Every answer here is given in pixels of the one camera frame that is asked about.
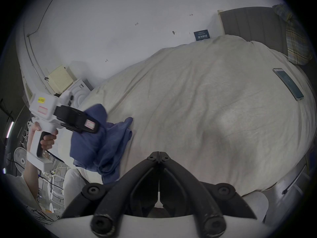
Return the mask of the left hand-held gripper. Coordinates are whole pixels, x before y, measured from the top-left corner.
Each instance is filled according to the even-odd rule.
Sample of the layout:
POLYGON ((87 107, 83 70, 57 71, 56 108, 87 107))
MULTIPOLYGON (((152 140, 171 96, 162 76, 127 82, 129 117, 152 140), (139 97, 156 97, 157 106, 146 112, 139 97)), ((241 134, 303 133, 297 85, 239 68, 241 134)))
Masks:
POLYGON ((38 168, 41 172, 53 170, 53 161, 42 156, 43 149, 40 146, 43 137, 52 134, 57 129, 62 129, 61 121, 54 115, 57 107, 66 107, 65 128, 77 133, 96 134, 99 130, 100 123, 83 111, 69 107, 73 95, 69 90, 64 91, 60 97, 38 92, 30 100, 30 112, 34 115, 33 122, 38 122, 41 127, 40 131, 35 131, 30 142, 30 149, 27 150, 27 160, 38 168))

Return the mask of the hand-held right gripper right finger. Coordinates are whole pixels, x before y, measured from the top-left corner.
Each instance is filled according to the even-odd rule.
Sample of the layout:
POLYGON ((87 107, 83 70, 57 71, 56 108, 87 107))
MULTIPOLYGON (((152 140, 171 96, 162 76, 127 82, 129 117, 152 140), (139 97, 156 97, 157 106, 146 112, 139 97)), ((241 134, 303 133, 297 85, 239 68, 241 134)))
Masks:
POLYGON ((163 207, 171 217, 193 215, 200 237, 218 238, 223 235, 227 228, 224 215, 257 219, 232 185, 200 182, 165 152, 159 152, 159 169, 163 207))

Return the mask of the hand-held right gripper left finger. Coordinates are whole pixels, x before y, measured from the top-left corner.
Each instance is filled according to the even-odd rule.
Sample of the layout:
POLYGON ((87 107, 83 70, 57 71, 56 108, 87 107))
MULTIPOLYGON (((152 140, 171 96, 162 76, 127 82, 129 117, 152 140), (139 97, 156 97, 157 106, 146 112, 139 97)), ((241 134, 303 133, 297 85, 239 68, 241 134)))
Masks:
POLYGON ((69 204, 62 219, 93 215, 90 230, 97 237, 114 237, 121 216, 147 217, 158 201, 159 152, 151 153, 118 181, 89 183, 69 204))

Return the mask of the person's left hand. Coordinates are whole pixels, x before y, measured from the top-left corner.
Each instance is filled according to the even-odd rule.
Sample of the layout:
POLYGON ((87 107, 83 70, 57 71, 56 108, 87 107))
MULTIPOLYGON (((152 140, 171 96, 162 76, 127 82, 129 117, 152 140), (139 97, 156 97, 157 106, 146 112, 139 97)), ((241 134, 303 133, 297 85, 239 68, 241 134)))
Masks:
MULTIPOLYGON (((29 138, 28 138, 28 151, 30 151, 31 143, 33 142, 33 137, 36 131, 41 131, 41 127, 38 122, 34 122, 32 125, 30 132, 29 132, 29 138)), ((54 145, 54 141, 57 138, 58 130, 56 129, 52 134, 46 135, 43 137, 43 139, 40 141, 41 149, 48 150, 51 149, 54 145)))

